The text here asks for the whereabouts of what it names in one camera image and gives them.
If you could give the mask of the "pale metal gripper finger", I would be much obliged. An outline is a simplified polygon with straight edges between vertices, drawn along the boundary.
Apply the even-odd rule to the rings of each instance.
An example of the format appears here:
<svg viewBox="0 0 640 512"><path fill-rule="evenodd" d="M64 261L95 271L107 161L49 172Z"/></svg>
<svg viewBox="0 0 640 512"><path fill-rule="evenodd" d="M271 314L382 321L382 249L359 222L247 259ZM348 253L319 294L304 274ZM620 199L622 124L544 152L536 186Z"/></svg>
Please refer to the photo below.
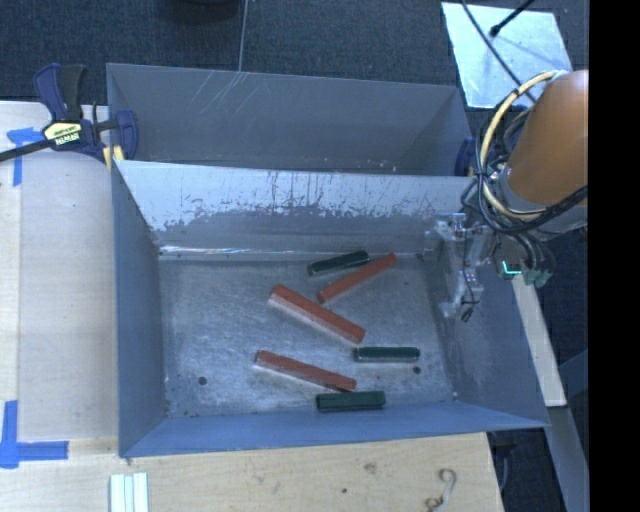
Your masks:
<svg viewBox="0 0 640 512"><path fill-rule="evenodd" d="M467 216L464 213L438 213L424 232L422 256L439 259L449 256L462 261L465 257Z"/></svg>
<svg viewBox="0 0 640 512"><path fill-rule="evenodd" d="M483 292L475 271L456 271L447 281L447 298L438 308L444 318L469 319Z"/></svg>

